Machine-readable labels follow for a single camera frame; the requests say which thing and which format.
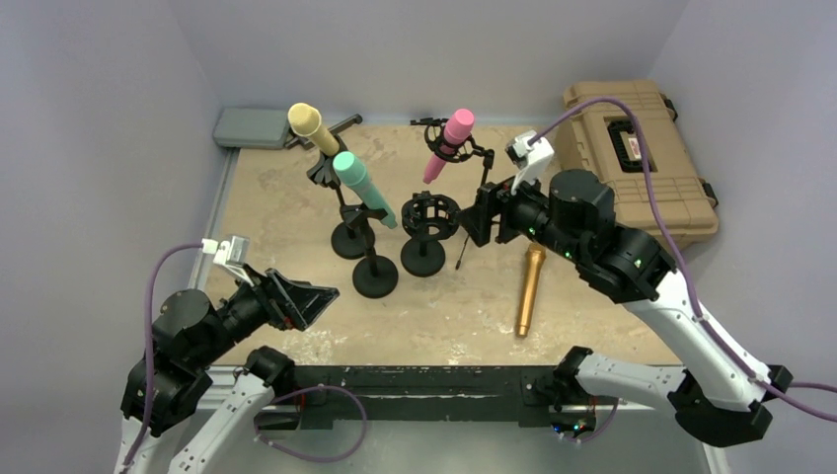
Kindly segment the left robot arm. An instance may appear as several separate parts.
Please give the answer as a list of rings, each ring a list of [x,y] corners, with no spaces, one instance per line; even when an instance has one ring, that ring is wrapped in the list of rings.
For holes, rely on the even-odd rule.
[[[339,297],[335,287],[244,265],[218,306],[200,289],[170,295],[148,313],[143,358],[127,377],[117,473],[203,473],[264,406],[300,398],[295,363],[269,347],[251,352],[230,395],[185,447],[180,439],[212,385],[209,368],[263,325],[308,329]]]

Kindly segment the gold microphone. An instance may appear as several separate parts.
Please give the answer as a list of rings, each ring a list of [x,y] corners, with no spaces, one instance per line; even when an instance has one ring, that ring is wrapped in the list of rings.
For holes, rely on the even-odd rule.
[[[523,281],[515,321],[515,336],[517,338],[528,336],[546,253],[546,249],[537,243],[531,243],[526,251]]]

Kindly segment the shock mount round-base stand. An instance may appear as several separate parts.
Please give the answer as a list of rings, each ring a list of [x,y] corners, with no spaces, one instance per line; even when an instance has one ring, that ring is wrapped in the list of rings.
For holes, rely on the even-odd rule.
[[[460,207],[455,199],[430,191],[413,193],[402,206],[402,225],[409,236],[400,253],[401,264],[414,277],[432,277],[444,266],[442,241],[459,229]]]

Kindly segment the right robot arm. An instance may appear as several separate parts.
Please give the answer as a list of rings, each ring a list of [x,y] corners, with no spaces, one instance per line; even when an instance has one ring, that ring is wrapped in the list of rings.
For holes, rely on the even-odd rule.
[[[477,246],[524,236],[572,262],[592,289],[649,326],[678,357],[674,366],[618,361],[573,347],[545,390],[557,405],[609,396],[675,420],[714,447],[763,438],[767,402],[788,390],[791,373],[748,355],[710,312],[692,302],[684,273],[658,240],[618,223],[614,192],[584,170],[538,184],[488,183],[460,214]]]

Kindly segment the yellow microphone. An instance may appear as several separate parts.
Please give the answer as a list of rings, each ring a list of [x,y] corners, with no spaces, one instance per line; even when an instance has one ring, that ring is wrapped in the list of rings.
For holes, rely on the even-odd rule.
[[[333,157],[340,153],[340,143],[323,124],[318,109],[307,103],[293,104],[288,109],[287,120],[297,136],[308,139],[326,156]]]

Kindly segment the clip round-base stand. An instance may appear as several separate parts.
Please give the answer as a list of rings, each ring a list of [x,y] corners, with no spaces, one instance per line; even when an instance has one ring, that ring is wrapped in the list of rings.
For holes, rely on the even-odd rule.
[[[364,203],[359,211],[349,215],[351,222],[360,222],[362,228],[371,229],[370,219],[379,220],[385,215],[383,210],[369,209]],[[379,256],[375,250],[371,258],[361,259],[352,272],[354,289],[362,296],[377,299],[387,296],[396,288],[399,273],[394,262],[384,256]]]
[[[347,174],[336,170],[335,158],[336,155],[320,151],[317,164],[307,171],[307,177],[312,183],[333,190],[338,197],[342,222],[332,231],[332,250],[347,260],[371,258],[376,244],[375,233],[371,229],[362,228],[359,221],[351,222],[349,215],[359,211],[360,205],[346,203],[342,188],[348,187],[348,181],[345,180]]]

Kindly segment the teal microphone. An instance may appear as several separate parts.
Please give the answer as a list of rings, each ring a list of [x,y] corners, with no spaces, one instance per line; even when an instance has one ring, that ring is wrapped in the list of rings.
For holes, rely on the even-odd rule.
[[[364,163],[352,152],[343,151],[333,159],[333,169],[343,184],[349,187],[372,210],[383,210],[381,222],[390,229],[398,226],[396,215],[381,192],[372,182]]]

